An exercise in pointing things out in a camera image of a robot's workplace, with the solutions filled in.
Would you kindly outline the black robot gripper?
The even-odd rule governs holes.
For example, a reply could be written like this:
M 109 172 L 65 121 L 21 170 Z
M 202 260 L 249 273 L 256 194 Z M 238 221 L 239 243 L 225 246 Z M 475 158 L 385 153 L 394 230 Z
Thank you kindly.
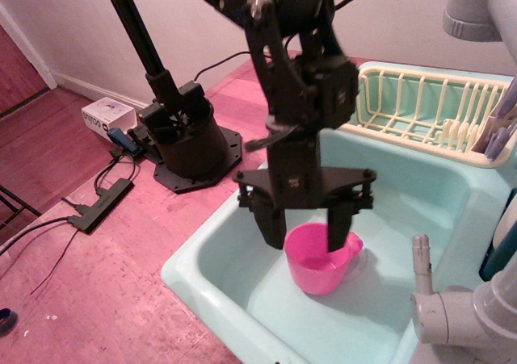
M 328 250 L 344 247 L 352 216 L 373 205 L 370 169 L 321 164 L 318 134 L 288 137 L 267 147 L 267 168 L 245 170 L 233 177 L 239 206 L 254 212 L 266 244 L 284 247 L 286 209 L 328 208 Z

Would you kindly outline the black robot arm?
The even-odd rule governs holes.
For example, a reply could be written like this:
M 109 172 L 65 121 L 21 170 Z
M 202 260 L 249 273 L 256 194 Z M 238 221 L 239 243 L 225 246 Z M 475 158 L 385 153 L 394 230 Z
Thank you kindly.
M 267 100 L 264 169 L 235 174 L 239 204 L 252 212 L 264 240 L 284 247 L 288 210 L 324 209 L 327 247 L 341 249 L 352 218 L 372 207 L 376 174 L 325 167 L 320 134 L 355 110 L 359 72 L 334 34 L 334 0 L 204 0 L 245 33 Z

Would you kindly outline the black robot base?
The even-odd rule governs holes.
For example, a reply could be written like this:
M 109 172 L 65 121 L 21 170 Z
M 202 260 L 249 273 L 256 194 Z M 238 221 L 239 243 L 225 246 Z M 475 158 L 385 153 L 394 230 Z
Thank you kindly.
M 155 99 L 138 114 L 158 153 L 157 182 L 176 194 L 215 186 L 242 161 L 242 137 L 223 128 L 203 87 L 178 87 L 163 65 L 133 0 L 110 0 L 141 63 Z

